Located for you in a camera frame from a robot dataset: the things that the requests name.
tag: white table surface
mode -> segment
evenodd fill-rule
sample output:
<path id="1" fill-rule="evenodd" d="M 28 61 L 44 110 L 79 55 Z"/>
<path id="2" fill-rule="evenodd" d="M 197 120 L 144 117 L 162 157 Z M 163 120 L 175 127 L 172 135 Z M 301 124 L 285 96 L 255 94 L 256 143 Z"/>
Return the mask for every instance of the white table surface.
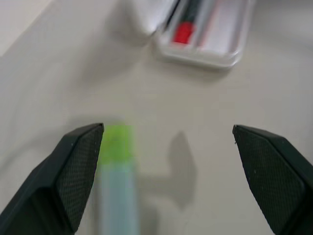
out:
<path id="1" fill-rule="evenodd" d="M 313 163 L 313 3 L 281 2 L 259 1 L 242 61 L 220 74 L 131 43 L 117 1 L 55 0 L 0 58 L 0 211 L 63 134 L 122 119 L 135 131 L 142 234 L 272 234 L 232 126 L 283 135 Z M 94 197 L 79 235 L 97 230 Z"/>
<path id="2" fill-rule="evenodd" d="M 28 29 L 51 1 L 0 1 L 0 56 Z"/>

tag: green cap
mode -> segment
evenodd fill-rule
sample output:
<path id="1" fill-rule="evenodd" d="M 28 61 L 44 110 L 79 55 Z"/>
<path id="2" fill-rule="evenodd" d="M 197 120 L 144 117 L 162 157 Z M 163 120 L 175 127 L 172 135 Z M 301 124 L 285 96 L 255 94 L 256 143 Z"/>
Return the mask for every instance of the green cap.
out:
<path id="1" fill-rule="evenodd" d="M 133 159 L 131 127 L 127 125 L 105 126 L 102 136 L 99 163 L 127 163 Z"/>

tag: pen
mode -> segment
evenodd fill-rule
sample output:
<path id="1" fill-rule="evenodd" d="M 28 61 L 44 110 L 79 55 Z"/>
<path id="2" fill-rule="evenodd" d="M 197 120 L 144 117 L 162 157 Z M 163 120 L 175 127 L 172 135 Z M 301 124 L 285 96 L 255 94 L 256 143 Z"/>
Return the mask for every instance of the pen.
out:
<path id="1" fill-rule="evenodd" d="M 189 0 L 174 34 L 174 43 L 189 44 L 189 39 L 196 29 L 195 21 L 200 5 L 201 0 Z"/>
<path id="2" fill-rule="evenodd" d="M 176 12 L 176 10 L 177 10 L 179 4 L 180 4 L 180 2 L 181 2 L 181 0 L 177 0 L 177 1 L 176 1 L 175 5 L 174 5 L 174 7 L 173 7 L 173 10 L 171 11 L 170 17 L 169 17 L 169 18 L 167 19 L 167 21 L 166 21 L 165 29 L 167 29 L 168 26 L 170 25 L 170 22 L 171 22 L 171 20 L 172 20 L 172 18 L 173 18 L 173 16 L 174 16 L 174 13 Z"/>

